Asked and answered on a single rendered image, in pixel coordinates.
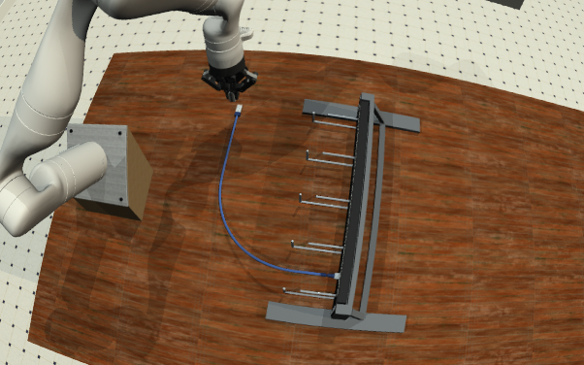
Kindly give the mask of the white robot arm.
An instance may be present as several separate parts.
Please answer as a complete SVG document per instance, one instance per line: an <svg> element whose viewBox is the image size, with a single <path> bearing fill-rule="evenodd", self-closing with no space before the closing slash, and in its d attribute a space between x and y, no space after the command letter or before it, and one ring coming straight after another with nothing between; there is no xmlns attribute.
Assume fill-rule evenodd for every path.
<svg viewBox="0 0 584 365"><path fill-rule="evenodd" d="M58 0L0 150L0 223L4 228L13 237L26 234L106 174L106 154L95 142L78 144L37 164L29 180L22 171L25 158L61 138L79 103L85 40L97 6L121 20L170 11L210 16L203 24L208 62L214 68L226 69L243 59L242 41L253 37L252 28L239 27L243 2Z"/></svg>

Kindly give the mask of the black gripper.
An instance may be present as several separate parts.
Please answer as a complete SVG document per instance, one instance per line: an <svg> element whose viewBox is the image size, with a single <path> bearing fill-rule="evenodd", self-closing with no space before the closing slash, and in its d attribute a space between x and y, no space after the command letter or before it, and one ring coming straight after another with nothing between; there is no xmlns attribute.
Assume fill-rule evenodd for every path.
<svg viewBox="0 0 584 365"><path fill-rule="evenodd" d="M239 83L244 77L246 78L241 83ZM210 66L209 70L206 69L204 71L201 80L217 91L224 90L226 98L229 99L229 102L236 102L236 100L239 98L240 92L244 92L252 85L254 85L257 81L257 77L257 72L248 72L248 68L245 66L243 55L243 59L233 67L217 69Z"/></svg>

